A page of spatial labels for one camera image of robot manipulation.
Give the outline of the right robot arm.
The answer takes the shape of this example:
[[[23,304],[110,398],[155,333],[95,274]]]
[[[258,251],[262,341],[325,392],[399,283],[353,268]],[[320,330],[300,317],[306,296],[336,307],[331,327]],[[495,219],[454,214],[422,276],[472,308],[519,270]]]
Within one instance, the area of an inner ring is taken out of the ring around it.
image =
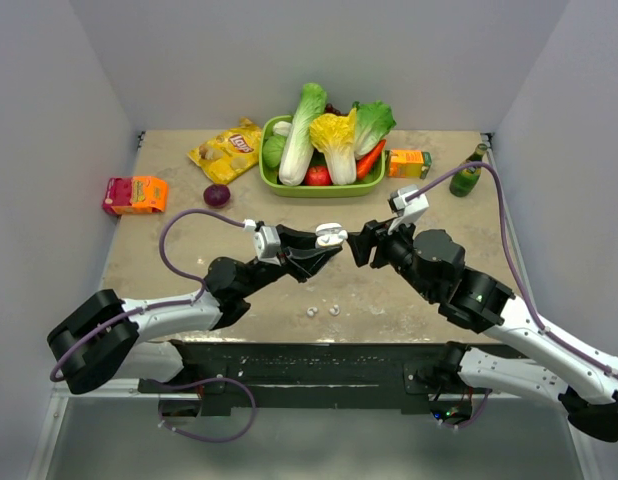
[[[488,389],[557,407],[579,431],[618,441],[618,357],[587,347],[561,329],[537,325],[524,299],[465,264],[465,250],[443,230],[390,232],[375,220],[349,236],[357,266],[389,265],[450,323],[519,352],[514,359],[449,342],[416,377],[448,393]]]

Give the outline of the white square charging case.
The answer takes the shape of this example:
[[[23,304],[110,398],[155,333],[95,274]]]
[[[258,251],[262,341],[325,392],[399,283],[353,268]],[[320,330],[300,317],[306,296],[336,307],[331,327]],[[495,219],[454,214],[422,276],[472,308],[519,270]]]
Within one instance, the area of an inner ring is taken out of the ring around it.
[[[317,248],[341,246],[348,239],[347,230],[335,222],[318,225],[315,229],[315,235],[315,246]]]

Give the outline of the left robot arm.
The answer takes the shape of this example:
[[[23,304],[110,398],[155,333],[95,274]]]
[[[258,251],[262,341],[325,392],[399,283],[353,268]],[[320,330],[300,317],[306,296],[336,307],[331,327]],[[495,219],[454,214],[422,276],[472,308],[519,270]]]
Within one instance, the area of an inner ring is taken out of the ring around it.
[[[255,258],[216,258],[197,291],[154,300],[121,299],[112,289],[91,295],[48,334],[57,362],[52,380],[65,382],[73,394],[89,393],[122,375],[145,343],[232,326],[249,310],[247,297],[285,275],[307,281],[341,251],[348,237],[337,223],[313,233],[283,225],[246,227],[253,233]]]

